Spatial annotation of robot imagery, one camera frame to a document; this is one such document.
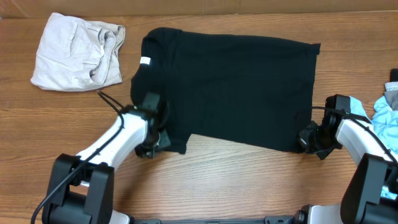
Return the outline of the black t-shirt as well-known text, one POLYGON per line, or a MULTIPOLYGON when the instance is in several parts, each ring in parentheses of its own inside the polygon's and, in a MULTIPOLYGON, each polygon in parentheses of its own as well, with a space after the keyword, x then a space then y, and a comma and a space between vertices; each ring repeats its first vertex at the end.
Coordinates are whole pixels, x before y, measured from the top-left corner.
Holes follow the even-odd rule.
POLYGON ((149 62, 131 80, 131 99, 140 105, 153 92, 166 102, 171 152, 185 153, 199 134, 300 153, 319 53, 319 44, 160 27, 142 40, 149 62))

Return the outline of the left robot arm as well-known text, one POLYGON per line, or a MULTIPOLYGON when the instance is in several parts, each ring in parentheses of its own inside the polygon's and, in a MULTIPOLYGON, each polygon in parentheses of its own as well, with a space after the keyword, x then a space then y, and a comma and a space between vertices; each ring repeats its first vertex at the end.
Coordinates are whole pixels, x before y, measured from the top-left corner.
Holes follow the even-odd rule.
POLYGON ((31 222, 41 214, 43 223, 134 223, 131 215, 113 208, 114 175, 132 152, 152 159, 171 145, 164 128, 169 104, 148 92, 139 105, 122 106, 109 95, 98 95, 117 112, 114 124, 90 147, 75 156, 59 155, 52 168, 47 194, 31 222))

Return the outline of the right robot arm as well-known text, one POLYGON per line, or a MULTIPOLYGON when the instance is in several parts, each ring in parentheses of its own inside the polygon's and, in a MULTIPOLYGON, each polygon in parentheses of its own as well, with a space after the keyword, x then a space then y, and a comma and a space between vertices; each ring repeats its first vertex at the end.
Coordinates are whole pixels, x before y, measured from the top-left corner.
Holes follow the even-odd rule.
POLYGON ((397 159, 376 136, 370 120, 353 112, 354 101, 343 95, 329 96, 321 108, 321 124, 312 121, 298 134, 307 154, 325 159, 333 150, 347 148, 357 168, 340 203, 306 205, 289 223, 397 224, 397 159))

